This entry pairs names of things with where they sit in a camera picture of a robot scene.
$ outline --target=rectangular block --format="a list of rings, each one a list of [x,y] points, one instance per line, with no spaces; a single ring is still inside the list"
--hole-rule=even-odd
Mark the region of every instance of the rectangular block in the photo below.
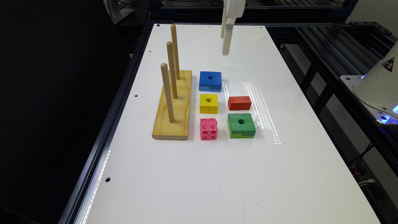
[[[152,137],[158,140],[187,140],[192,71],[181,70],[177,80],[178,98],[172,99],[174,123],[169,122],[164,88],[160,94]]]
[[[230,96],[228,98],[229,110],[250,110],[250,96]]]
[[[200,72],[199,91],[221,92],[221,86],[221,72]]]
[[[228,114],[227,125],[230,138],[253,138],[256,133],[251,114]]]
[[[199,113],[217,114],[217,112],[218,112],[218,96],[210,94],[201,94]]]
[[[216,140],[217,139],[217,120],[215,118],[202,118],[200,120],[200,139]]]

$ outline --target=square block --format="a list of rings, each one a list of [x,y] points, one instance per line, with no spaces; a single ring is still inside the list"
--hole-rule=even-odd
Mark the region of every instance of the square block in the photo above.
[[[202,118],[200,120],[200,139],[216,140],[218,134],[217,120],[215,118]]]
[[[217,114],[218,97],[217,95],[201,94],[200,95],[200,113]]]
[[[209,87],[210,91],[221,92],[221,86],[221,72],[200,72],[199,91],[208,91],[203,87]]]
[[[230,138],[253,138],[256,133],[251,114],[228,114],[227,125]]]
[[[229,110],[250,110],[250,96],[230,96],[228,98]]]

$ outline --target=red block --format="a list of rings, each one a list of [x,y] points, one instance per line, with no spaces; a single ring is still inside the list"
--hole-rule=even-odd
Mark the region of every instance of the red block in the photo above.
[[[251,100],[249,96],[230,96],[228,98],[229,110],[250,110]]]

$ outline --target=yellow block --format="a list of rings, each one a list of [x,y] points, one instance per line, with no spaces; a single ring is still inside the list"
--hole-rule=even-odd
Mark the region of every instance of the yellow block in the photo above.
[[[200,95],[200,113],[217,114],[218,112],[218,97],[213,94]]]
[[[174,123],[169,122],[167,114],[164,88],[160,94],[159,106],[155,119],[152,138],[158,140],[187,140],[189,107],[191,101],[192,71],[180,71],[180,80],[177,80],[177,99],[172,99]]]

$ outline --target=blue block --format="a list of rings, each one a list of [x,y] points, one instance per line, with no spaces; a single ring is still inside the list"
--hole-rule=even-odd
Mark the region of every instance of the blue block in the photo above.
[[[220,90],[213,90],[213,89],[211,89],[211,88],[208,87],[208,86],[199,86],[199,91],[215,91],[215,92],[221,92],[221,89],[220,89]]]
[[[221,86],[221,72],[200,72],[199,87],[210,87],[210,91],[221,91]]]

